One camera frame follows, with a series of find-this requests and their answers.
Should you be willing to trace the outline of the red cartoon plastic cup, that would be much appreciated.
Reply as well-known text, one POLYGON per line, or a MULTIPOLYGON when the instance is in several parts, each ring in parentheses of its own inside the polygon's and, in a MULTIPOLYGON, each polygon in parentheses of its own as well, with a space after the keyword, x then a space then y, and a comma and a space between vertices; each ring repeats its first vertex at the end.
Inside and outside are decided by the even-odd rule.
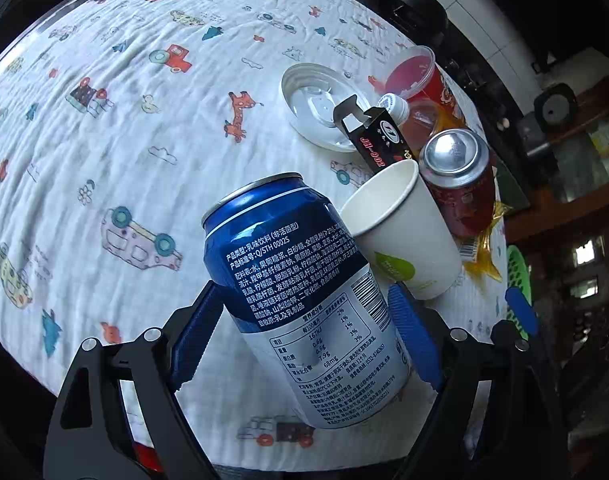
POLYGON ((441 74, 433 51, 413 46, 397 54, 385 69, 385 93, 408 101, 428 99, 454 114, 457 103, 441 74))

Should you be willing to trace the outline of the red cola can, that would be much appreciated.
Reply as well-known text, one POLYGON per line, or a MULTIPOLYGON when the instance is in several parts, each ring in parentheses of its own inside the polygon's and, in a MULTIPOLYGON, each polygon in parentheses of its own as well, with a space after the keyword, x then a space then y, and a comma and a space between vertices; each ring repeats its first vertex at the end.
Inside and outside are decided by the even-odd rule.
POLYGON ((495 184, 487 143, 468 129, 447 129, 427 141, 419 171, 446 222, 458 237, 475 237, 493 218, 495 184))

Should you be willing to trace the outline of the blue white drink can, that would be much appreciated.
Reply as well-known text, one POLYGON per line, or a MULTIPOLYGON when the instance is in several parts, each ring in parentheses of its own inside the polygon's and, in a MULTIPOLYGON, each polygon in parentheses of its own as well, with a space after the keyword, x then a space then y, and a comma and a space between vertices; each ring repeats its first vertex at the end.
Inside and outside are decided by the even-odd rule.
POLYGON ((353 426, 404 387, 411 363, 375 275, 331 201, 301 174, 239 188, 202 226, 225 308, 306 424, 353 426))

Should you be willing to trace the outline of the green plastic basket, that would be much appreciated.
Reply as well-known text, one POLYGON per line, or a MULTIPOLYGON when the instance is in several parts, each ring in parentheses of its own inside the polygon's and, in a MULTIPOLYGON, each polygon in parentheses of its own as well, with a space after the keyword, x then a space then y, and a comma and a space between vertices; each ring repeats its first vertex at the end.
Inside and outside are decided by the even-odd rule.
MULTIPOLYGON (((525 258, 520 250, 515 245, 507 247, 507 287, 516 287, 525 296, 528 304, 532 304, 530 275, 525 258)), ((529 334, 523 327, 518 314, 513 310, 513 307, 507 301, 507 320, 516 325, 521 337, 525 340, 529 339, 529 334)))

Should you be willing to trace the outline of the white printed tablecloth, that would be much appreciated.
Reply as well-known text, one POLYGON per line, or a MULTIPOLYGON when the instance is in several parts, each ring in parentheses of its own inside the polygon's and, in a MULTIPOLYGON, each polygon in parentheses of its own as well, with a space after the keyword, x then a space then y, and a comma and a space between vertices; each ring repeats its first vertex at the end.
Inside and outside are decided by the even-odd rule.
POLYGON ((88 0, 0 64, 0 472, 38 478, 56 394, 86 337, 126 342, 207 281, 200 219, 297 171, 343 204, 359 156, 289 125, 301 62, 365 94, 413 44, 469 45, 442 10, 380 0, 88 0))

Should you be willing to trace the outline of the white paper cup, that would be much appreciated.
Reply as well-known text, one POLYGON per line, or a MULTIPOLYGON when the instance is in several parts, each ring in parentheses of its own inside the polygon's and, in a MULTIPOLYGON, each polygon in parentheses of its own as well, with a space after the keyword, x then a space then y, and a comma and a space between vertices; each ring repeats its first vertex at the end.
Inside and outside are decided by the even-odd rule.
POLYGON ((371 266, 417 299, 444 294, 461 273, 458 248, 414 160, 375 174, 340 217, 371 266))

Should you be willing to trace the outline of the yellow transparent snack bag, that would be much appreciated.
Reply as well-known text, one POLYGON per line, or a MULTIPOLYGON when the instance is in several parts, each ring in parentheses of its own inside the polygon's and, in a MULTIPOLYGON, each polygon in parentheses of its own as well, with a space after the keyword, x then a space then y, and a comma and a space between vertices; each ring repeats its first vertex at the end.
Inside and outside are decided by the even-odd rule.
POLYGON ((493 262, 491 242, 495 226, 508 211, 510 211, 510 206, 495 200, 490 226, 477 236, 463 238, 458 242, 464 269, 474 280, 480 281, 483 275, 487 275, 495 282, 502 282, 502 273, 493 262))

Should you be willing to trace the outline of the black rice cooker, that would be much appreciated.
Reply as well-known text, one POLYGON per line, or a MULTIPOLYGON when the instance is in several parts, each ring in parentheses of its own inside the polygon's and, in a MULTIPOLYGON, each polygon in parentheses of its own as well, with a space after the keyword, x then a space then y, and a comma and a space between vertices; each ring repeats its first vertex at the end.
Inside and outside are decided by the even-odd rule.
POLYGON ((517 124, 525 154, 539 156, 551 147, 551 140, 564 133, 579 114, 577 96, 569 84, 554 84, 533 102, 533 111, 517 124))

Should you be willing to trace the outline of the black glue box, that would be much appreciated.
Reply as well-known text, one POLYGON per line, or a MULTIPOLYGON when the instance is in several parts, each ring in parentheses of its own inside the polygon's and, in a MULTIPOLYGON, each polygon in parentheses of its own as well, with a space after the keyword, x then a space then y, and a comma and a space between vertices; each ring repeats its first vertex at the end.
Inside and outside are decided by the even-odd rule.
POLYGON ((356 94, 335 106, 333 123, 353 144, 374 174, 396 162, 414 158, 387 110, 378 106, 362 110, 357 104, 356 94))

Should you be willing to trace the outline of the yellow red labelled bottle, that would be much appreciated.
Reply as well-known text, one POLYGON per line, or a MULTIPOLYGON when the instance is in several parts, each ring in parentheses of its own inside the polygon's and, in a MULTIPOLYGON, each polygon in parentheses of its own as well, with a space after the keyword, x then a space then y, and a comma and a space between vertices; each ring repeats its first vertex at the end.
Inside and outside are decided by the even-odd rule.
POLYGON ((415 158, 431 136, 443 130, 466 127, 461 119, 428 99, 406 101, 394 93, 386 93, 377 105, 394 120, 415 158))

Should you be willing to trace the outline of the white plastic lid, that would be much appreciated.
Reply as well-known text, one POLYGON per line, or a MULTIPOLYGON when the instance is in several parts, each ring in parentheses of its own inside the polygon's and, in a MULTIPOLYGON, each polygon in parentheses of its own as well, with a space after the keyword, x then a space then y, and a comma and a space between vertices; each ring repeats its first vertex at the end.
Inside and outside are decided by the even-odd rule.
POLYGON ((354 153, 355 146, 333 122, 333 110, 350 96, 362 110, 368 96, 336 70, 315 63, 296 63, 280 79, 280 97, 287 122, 305 140, 337 153, 354 153))

